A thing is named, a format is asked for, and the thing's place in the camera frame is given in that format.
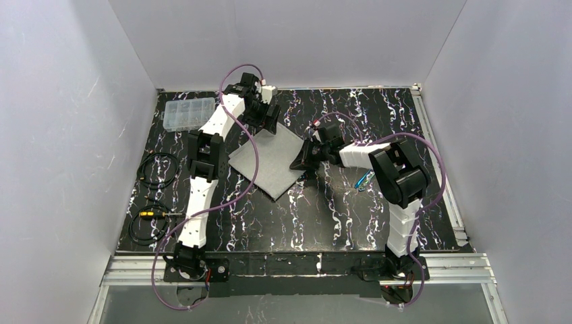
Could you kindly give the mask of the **grey cloth napkin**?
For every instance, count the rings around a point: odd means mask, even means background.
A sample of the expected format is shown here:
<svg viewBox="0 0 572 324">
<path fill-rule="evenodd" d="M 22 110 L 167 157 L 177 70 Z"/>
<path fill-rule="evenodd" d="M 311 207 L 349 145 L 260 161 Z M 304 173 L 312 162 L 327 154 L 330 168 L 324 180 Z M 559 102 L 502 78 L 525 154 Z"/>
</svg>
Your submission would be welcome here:
<svg viewBox="0 0 572 324">
<path fill-rule="evenodd" d="M 258 173 L 254 176 L 255 153 L 250 143 L 245 143 L 229 155 L 229 164 L 243 177 L 273 200 L 279 199 L 304 174 L 289 166 L 300 152 L 303 140 L 285 126 L 279 124 L 272 134 L 261 130 L 254 136 L 258 149 Z"/>
</svg>

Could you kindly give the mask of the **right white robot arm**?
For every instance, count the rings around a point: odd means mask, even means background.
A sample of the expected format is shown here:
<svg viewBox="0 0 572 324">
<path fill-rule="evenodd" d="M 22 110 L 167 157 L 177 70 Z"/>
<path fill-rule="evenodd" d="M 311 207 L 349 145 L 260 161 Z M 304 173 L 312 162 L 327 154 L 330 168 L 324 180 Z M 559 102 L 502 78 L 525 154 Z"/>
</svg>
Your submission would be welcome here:
<svg viewBox="0 0 572 324">
<path fill-rule="evenodd" d="M 305 138 L 300 152 L 290 169 L 308 171 L 318 169 L 327 161 L 339 167 L 359 167 L 371 170 L 382 196 L 389 203 L 390 234 L 386 243 L 385 264 L 393 273 L 403 272 L 414 262 L 417 213 L 430 175 L 420 156 L 408 143 L 420 136 L 400 133 L 371 143 L 346 142 L 334 126 L 320 126 Z"/>
</svg>

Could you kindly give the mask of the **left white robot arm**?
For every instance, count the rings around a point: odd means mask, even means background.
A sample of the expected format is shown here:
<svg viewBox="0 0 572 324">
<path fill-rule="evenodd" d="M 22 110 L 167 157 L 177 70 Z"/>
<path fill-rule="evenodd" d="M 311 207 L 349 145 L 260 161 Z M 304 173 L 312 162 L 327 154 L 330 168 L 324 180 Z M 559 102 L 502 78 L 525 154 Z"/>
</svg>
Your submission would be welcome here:
<svg viewBox="0 0 572 324">
<path fill-rule="evenodd" d="M 206 261 L 201 249 L 206 244 L 208 208 L 218 181 L 228 171 L 225 139 L 237 122 L 270 134 L 277 132 L 280 107 L 275 103 L 277 89 L 263 77 L 243 73 L 241 80 L 230 84 L 219 94 L 219 106 L 210 119 L 188 136 L 188 169 L 191 187 L 185 223 L 181 228 L 169 264 L 190 276 L 201 274 Z"/>
</svg>

